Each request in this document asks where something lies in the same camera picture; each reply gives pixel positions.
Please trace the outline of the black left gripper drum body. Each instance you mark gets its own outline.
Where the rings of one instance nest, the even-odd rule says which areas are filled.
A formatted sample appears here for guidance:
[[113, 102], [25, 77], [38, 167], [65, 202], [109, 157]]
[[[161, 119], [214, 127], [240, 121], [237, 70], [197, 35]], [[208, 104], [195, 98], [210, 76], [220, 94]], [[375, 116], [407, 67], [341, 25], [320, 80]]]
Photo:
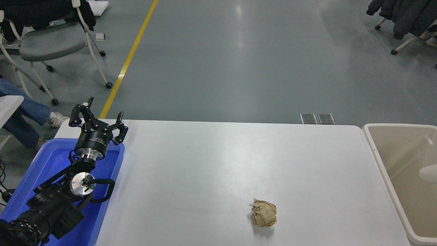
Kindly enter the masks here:
[[79, 154], [83, 149], [93, 149], [100, 154], [106, 154], [112, 137], [112, 132], [109, 130], [107, 123], [103, 121], [97, 121], [97, 123], [85, 122], [81, 126], [81, 134], [75, 145], [74, 152]]

